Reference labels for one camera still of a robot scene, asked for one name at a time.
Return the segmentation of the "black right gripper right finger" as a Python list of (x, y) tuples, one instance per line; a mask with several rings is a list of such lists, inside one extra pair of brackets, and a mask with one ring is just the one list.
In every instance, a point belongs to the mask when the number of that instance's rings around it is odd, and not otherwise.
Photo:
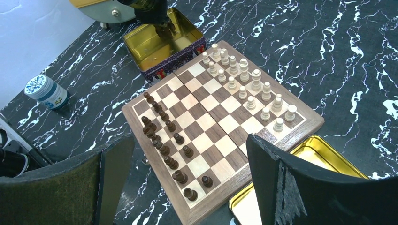
[(395, 225), (398, 179), (336, 173), (285, 152), (257, 135), (246, 148), (264, 225)]

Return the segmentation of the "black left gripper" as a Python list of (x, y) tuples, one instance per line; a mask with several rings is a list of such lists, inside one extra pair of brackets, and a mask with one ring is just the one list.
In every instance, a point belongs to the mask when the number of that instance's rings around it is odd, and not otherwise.
[(118, 0), (118, 2), (134, 8), (136, 19), (153, 25), (157, 33), (173, 33), (174, 25), (168, 16), (167, 0)]

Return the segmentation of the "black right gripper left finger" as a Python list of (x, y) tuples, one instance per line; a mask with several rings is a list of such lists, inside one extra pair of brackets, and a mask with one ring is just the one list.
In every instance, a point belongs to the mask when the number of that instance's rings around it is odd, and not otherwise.
[(112, 225), (134, 152), (132, 135), (0, 179), (3, 225)]

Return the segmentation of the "brown queen chess piece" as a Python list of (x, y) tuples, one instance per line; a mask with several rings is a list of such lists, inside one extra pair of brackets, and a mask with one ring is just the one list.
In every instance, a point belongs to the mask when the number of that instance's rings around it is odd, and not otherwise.
[(161, 141), (159, 140), (154, 140), (153, 141), (153, 146), (160, 152), (161, 155), (163, 156), (168, 156), (170, 154), (170, 148), (166, 145), (164, 145)]

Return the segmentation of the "brown pawn chess piece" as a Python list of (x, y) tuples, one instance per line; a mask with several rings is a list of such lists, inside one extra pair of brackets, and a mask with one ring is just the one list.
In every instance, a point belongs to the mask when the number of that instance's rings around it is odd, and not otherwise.
[(154, 97), (151, 96), (148, 92), (144, 92), (143, 96), (144, 96), (145, 100), (147, 101), (147, 103), (152, 104), (152, 102), (154, 102)]

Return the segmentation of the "brown king chess piece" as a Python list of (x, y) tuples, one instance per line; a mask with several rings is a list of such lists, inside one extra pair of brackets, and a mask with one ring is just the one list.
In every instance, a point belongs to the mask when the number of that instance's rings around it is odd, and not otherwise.
[(209, 177), (209, 176), (203, 176), (202, 178), (201, 178), (201, 181), (202, 181), (202, 183), (203, 183), (203, 185), (205, 186), (205, 187), (212, 187), (213, 186), (213, 180), (212, 180), (212, 178), (211, 177)]

